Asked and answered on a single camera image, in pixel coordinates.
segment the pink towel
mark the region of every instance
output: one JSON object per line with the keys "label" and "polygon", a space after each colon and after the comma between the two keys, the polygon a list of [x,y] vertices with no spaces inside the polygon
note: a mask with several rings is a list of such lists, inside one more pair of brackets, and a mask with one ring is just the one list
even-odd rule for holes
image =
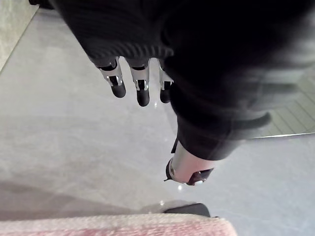
{"label": "pink towel", "polygon": [[237,236],[226,220],[189,214],[0,222],[0,236]]}

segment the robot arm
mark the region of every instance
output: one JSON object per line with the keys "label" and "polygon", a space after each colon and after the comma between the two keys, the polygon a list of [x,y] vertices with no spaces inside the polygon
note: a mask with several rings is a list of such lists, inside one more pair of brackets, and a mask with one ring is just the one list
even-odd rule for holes
{"label": "robot arm", "polygon": [[315,62],[312,1],[51,0],[116,97],[130,65],[140,106],[149,103],[148,61],[160,61],[161,101],[178,133],[168,179],[204,182],[215,163],[297,95]]}

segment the black fingertip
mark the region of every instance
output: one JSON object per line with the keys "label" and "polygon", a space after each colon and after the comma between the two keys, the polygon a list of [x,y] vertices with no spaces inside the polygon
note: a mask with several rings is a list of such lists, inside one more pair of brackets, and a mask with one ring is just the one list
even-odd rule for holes
{"label": "black fingertip", "polygon": [[126,95],[126,88],[124,82],[121,85],[112,86],[113,94],[118,97],[122,98]]}
{"label": "black fingertip", "polygon": [[170,101],[170,95],[169,95],[169,89],[166,90],[160,90],[159,98],[162,103],[169,103]]}
{"label": "black fingertip", "polygon": [[137,100],[141,107],[147,106],[150,101],[149,90],[137,90]]}

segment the gray floor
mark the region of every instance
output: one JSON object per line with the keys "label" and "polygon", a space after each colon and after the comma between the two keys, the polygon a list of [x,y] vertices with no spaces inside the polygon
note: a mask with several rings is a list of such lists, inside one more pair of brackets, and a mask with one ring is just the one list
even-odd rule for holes
{"label": "gray floor", "polygon": [[0,220],[161,212],[191,202],[240,236],[313,236],[315,135],[251,140],[196,188],[163,182],[174,115],[116,99],[54,11],[37,12],[0,74]]}

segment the wall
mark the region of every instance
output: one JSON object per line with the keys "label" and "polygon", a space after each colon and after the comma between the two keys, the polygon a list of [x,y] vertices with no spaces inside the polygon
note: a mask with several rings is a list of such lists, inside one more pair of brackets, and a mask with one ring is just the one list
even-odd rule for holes
{"label": "wall", "polygon": [[37,9],[28,0],[0,0],[0,71]]}

